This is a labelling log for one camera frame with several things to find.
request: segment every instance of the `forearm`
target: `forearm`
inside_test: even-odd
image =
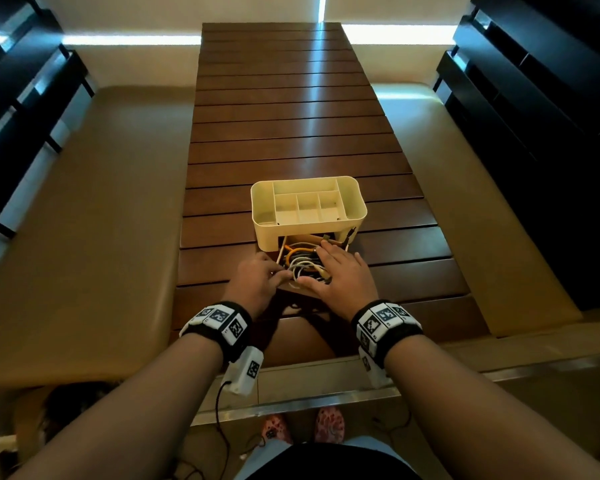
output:
[[[158,478],[222,362],[217,343],[184,335],[81,414],[13,478]]]
[[[548,421],[424,336],[385,367],[454,478],[600,479],[600,463]]]

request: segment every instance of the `black wristband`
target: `black wristband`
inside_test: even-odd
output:
[[[381,369],[391,348],[402,339],[422,335],[422,327],[400,305],[385,299],[372,301],[356,313],[351,326],[362,348]]]
[[[235,362],[248,344],[251,316],[232,301],[220,301],[204,307],[180,331],[180,336],[197,333],[220,345],[225,362]]]

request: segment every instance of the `hand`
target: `hand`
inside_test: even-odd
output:
[[[316,252],[331,275],[331,284],[309,276],[300,276],[297,282],[316,293],[337,315],[350,322],[363,306],[378,299],[373,276],[359,253],[352,255],[327,241],[322,241],[320,246]]]
[[[242,306],[251,318],[256,320],[269,306],[276,288],[292,278],[291,271],[284,271],[284,268],[273,262],[269,256],[259,252],[238,265],[238,270],[227,284],[222,299]]]

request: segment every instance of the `foot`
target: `foot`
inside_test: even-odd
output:
[[[294,443],[291,439],[287,422],[280,414],[273,414],[264,421],[262,437],[264,438],[264,443],[269,440],[280,440],[290,445]]]
[[[344,441],[344,416],[335,406],[320,408],[315,419],[316,443],[337,443]]]

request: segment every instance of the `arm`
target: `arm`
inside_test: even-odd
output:
[[[302,277],[348,321],[378,298],[358,253],[326,241],[318,250],[330,285]],[[469,370],[423,335],[394,345],[385,368],[433,450],[455,478],[600,479],[600,463],[512,395]]]
[[[257,254],[240,263],[223,299],[240,304],[255,319],[288,280],[289,272],[280,269]],[[158,478],[222,364],[215,341],[184,335],[64,428],[14,480]]]

